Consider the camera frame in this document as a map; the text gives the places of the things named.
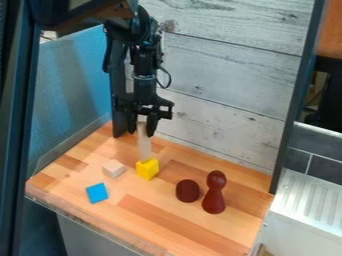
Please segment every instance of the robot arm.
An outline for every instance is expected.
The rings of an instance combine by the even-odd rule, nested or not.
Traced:
[[[124,126],[121,132],[114,136],[120,136],[124,130],[134,133],[137,126],[138,115],[147,116],[146,133],[153,136],[160,119],[172,119],[172,107],[174,103],[157,95],[157,84],[167,88],[171,84],[170,74],[161,66],[162,50],[161,35],[158,34],[158,22],[149,16],[147,11],[138,6],[136,17],[130,21],[129,27],[123,27],[107,20],[104,24],[107,36],[107,50],[103,62],[103,70],[111,76],[118,76],[123,72],[120,67],[124,65],[127,52],[130,53],[130,64],[133,65],[131,77],[134,83],[133,92],[127,92],[126,79],[111,79],[112,103],[115,126]],[[114,44],[121,47],[113,49]],[[111,58],[114,50],[120,49],[117,58]],[[158,69],[169,75],[169,83],[163,86],[157,77]]]

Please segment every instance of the gray tile wall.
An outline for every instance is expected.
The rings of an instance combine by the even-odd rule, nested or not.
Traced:
[[[342,185],[342,134],[295,123],[284,167]]]

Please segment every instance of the white block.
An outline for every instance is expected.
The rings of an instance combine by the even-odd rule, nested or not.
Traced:
[[[119,177],[126,170],[127,170],[126,166],[124,166],[122,163],[120,163],[116,159],[112,159],[102,166],[103,174],[112,178]]]

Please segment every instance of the red object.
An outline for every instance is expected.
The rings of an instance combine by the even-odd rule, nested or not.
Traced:
[[[226,209],[226,203],[223,198],[222,189],[227,184],[226,176],[223,172],[212,171],[207,177],[209,187],[208,193],[203,199],[203,209],[211,214],[218,214]]]
[[[176,196],[184,203],[191,203],[199,198],[200,189],[193,180],[182,180],[177,184]]]

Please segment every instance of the toy block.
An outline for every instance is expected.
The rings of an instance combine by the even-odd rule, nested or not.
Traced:
[[[138,176],[151,180],[159,172],[159,161],[156,158],[151,158],[145,162],[139,161],[136,163]]]
[[[146,134],[146,122],[138,122],[138,146],[139,146],[139,160],[141,162],[152,158],[151,140]]]
[[[112,159],[102,166],[102,172],[112,178],[117,178],[127,170],[126,166],[116,159]]]
[[[108,199],[106,185],[102,182],[86,188],[90,203],[95,204]]]

